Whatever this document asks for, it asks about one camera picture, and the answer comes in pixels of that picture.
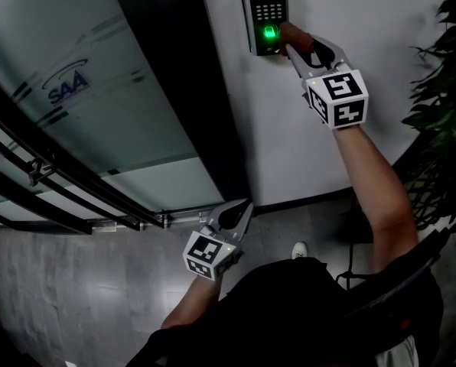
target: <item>access control panel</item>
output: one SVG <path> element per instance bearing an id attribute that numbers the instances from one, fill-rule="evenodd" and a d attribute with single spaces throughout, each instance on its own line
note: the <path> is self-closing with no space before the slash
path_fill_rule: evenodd
<path id="1" fill-rule="evenodd" d="M 279 53 L 279 26 L 288 20 L 288 0 L 242 0 L 242 3 L 252 54 Z"/>

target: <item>hand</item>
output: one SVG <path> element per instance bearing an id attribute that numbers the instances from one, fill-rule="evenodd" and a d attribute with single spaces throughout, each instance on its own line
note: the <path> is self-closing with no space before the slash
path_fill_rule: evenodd
<path id="1" fill-rule="evenodd" d="M 310 34 L 305 33 L 302 29 L 294 26 L 292 23 L 285 21 L 281 24 L 279 33 L 281 35 L 280 48 L 283 56 L 288 56 L 286 44 L 293 46 L 303 58 L 309 57 L 313 52 L 313 37 Z"/>

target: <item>gray floor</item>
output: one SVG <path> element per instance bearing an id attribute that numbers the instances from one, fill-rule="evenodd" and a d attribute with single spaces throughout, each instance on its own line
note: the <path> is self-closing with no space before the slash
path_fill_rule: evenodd
<path id="1" fill-rule="evenodd" d="M 295 242 L 347 270 L 348 245 L 337 230 L 350 198 L 256 217 L 246 254 L 230 269 L 223 293 L 248 271 L 288 258 Z M 181 253 L 198 225 L 92 236 L 39 235 L 0 229 L 0 324 L 21 352 L 44 367 L 124 366 L 182 298 L 194 276 Z M 370 272 L 371 245 L 358 245 L 354 271 Z M 446 303 L 444 349 L 456 335 L 456 235 L 434 268 Z"/>

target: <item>forearm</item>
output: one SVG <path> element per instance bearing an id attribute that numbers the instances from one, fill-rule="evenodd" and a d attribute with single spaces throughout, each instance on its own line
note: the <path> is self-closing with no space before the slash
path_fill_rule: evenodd
<path id="1" fill-rule="evenodd" d="M 211 281 L 197 276 L 181 302 L 165 318 L 162 329 L 189 325 L 203 315 L 220 298 L 223 276 Z"/>
<path id="2" fill-rule="evenodd" d="M 412 218 L 401 181 L 359 127 L 334 130 L 350 182 L 373 230 Z"/>

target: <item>shoe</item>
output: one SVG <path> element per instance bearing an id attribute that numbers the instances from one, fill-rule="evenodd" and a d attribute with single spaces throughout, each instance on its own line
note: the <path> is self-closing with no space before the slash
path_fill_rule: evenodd
<path id="1" fill-rule="evenodd" d="M 296 243 L 295 247 L 292 248 L 291 259 L 296 258 L 304 258 L 308 257 L 308 248 L 306 247 L 306 243 L 298 242 Z"/>

